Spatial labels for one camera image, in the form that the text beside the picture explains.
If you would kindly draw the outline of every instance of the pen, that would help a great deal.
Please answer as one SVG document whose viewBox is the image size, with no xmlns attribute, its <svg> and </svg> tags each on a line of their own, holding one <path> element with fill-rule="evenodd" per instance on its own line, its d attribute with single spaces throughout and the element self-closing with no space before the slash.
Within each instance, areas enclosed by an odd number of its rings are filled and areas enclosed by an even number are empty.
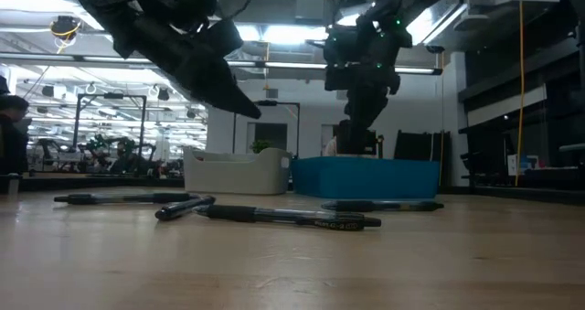
<svg viewBox="0 0 585 310">
<path fill-rule="evenodd" d="M 194 198 L 192 200 L 181 203 L 164 206 L 156 211 L 154 216 L 162 221 L 169 221 L 178 219 L 185 214 L 193 212 L 193 208 L 202 205 L 213 205 L 216 199 L 211 196 L 204 196 L 201 198 Z"/>
<path fill-rule="evenodd" d="M 280 222 L 312 225 L 330 230 L 358 231 L 364 227 L 380 227 L 380 219 L 358 213 L 327 213 L 322 211 L 266 209 L 247 206 L 200 206 L 194 211 L 210 219 L 229 219 L 237 222 Z"/>
<path fill-rule="evenodd" d="M 342 200 L 329 201 L 321 205 L 323 209 L 335 211 L 370 212 L 374 210 L 395 211 L 434 211 L 444 205 L 434 201 L 387 201 L 387 200 Z"/>
<path fill-rule="evenodd" d="M 124 204 L 124 203 L 154 203 L 167 204 L 171 202 L 188 201 L 195 194 L 188 193 L 152 193 L 140 195 L 103 195 L 103 194 L 71 194 L 55 197 L 55 202 L 66 202 L 70 205 L 97 205 L 97 204 Z"/>
</svg>

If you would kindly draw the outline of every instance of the white bin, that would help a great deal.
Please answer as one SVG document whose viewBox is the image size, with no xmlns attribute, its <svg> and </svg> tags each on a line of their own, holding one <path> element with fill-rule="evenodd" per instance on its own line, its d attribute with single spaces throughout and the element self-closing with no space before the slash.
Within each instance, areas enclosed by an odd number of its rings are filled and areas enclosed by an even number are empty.
<svg viewBox="0 0 585 310">
<path fill-rule="evenodd" d="M 292 155 L 268 148 L 258 155 L 212 154 L 184 148 L 185 191 L 279 195 L 288 189 Z"/>
</svg>

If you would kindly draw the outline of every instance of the blue bin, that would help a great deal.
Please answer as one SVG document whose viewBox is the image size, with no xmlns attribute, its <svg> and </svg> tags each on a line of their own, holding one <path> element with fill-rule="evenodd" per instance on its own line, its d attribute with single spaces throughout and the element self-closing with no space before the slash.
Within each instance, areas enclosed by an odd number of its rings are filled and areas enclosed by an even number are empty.
<svg viewBox="0 0 585 310">
<path fill-rule="evenodd" d="M 434 198 L 438 162 L 356 157 L 293 160 L 292 184 L 298 194 L 319 198 Z"/>
</svg>

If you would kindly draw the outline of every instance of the wooden table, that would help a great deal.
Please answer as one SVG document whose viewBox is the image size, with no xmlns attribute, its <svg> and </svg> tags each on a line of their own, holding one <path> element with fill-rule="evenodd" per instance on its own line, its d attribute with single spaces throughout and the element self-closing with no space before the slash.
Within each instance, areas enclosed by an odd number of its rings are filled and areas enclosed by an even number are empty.
<svg viewBox="0 0 585 310">
<path fill-rule="evenodd" d="M 68 207 L 55 195 L 0 200 L 2 310 L 585 308 L 585 208 L 444 196 L 445 209 L 376 213 L 381 229 L 340 232 L 196 215 L 158 223 L 156 205 Z"/>
</svg>

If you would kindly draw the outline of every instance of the ceiling duct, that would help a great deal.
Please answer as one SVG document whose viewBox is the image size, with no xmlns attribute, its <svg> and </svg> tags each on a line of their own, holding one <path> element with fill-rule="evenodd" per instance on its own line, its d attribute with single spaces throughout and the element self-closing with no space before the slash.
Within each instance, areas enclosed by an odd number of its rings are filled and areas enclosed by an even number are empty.
<svg viewBox="0 0 585 310">
<path fill-rule="evenodd" d="M 544 14 L 559 0 L 523 0 L 525 20 Z M 519 0 L 459 0 L 467 5 L 461 17 L 455 19 L 430 45 L 467 51 L 492 46 L 497 40 L 518 30 Z"/>
</svg>

